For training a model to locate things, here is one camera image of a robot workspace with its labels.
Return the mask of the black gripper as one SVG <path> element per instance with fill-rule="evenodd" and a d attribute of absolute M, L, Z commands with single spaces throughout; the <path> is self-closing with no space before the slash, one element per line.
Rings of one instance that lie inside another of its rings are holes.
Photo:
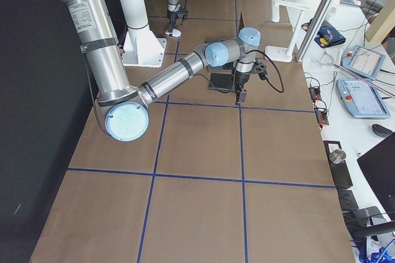
<path fill-rule="evenodd" d="M 249 81 L 249 77 L 248 73 L 235 72 L 236 105 L 241 105 L 246 100 L 247 91 L 244 89 L 244 85 Z"/>
<path fill-rule="evenodd" d="M 168 30 L 173 30 L 177 27 L 177 20 L 182 18 L 181 11 L 168 11 L 167 18 L 169 19 Z"/>

